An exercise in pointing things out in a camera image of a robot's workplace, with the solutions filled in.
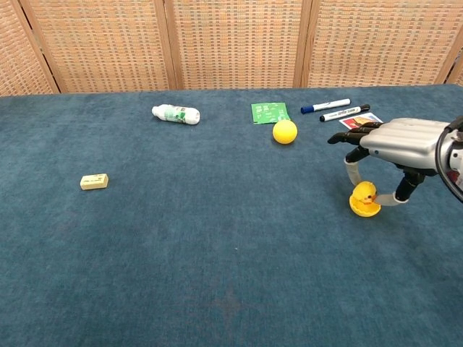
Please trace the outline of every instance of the yellow sponge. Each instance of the yellow sponge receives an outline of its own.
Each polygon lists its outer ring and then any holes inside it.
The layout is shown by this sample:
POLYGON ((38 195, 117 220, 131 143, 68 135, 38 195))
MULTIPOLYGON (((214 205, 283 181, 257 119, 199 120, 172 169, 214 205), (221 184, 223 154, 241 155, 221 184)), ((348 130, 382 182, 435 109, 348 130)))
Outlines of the yellow sponge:
POLYGON ((82 190, 106 188, 108 186, 108 182, 109 177, 106 173, 83 176, 80 180, 80 188, 82 188, 82 190))

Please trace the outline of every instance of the black cable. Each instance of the black cable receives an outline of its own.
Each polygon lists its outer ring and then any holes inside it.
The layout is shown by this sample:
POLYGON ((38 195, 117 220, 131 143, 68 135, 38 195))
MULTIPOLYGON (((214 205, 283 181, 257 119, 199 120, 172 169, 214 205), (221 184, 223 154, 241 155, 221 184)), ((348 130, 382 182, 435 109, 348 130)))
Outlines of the black cable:
POLYGON ((437 140, 436 143, 436 151, 435 151, 435 161, 436 161, 436 168, 439 176, 441 177, 442 181, 444 184, 447 186, 447 188, 450 190, 450 192, 461 202, 463 203, 463 193, 460 189, 457 188, 457 186, 451 181, 451 179, 447 176, 447 174, 444 172, 442 162, 441 162, 441 156, 442 156, 442 143, 443 140, 446 138, 446 136, 454 131, 454 129, 458 129, 462 123, 457 126, 456 124, 450 124, 452 126, 447 126, 441 133, 441 136, 439 136, 439 139, 437 140))

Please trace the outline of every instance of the blue marker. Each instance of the blue marker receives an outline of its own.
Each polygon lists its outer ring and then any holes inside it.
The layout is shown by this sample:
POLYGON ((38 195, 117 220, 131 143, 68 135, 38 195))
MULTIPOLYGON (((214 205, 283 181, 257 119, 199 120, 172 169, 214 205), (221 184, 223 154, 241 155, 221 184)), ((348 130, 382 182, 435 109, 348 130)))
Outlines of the blue marker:
POLYGON ((334 108, 339 106, 350 105, 350 99, 343 99, 337 101, 331 101, 330 103, 320 103, 318 105, 311 105, 301 107, 301 113, 315 112, 318 110, 326 110, 327 108, 334 108))

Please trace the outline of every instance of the yellow ball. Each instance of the yellow ball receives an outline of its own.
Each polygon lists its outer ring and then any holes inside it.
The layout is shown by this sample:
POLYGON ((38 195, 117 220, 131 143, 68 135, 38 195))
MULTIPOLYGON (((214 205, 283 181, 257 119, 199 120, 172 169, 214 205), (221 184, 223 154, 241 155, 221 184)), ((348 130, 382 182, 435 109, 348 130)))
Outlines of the yellow ball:
POLYGON ((282 145, 287 145, 294 141, 297 136, 296 124, 288 119, 278 121, 273 126, 273 138, 282 145))

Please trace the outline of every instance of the green packet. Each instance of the green packet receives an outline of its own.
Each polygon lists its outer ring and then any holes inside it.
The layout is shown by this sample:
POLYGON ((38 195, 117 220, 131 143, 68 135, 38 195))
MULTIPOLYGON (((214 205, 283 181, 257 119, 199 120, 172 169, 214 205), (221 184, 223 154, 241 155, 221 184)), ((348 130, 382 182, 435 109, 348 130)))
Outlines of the green packet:
POLYGON ((289 119, 285 103, 254 103, 251 108, 254 124, 276 123, 289 119))

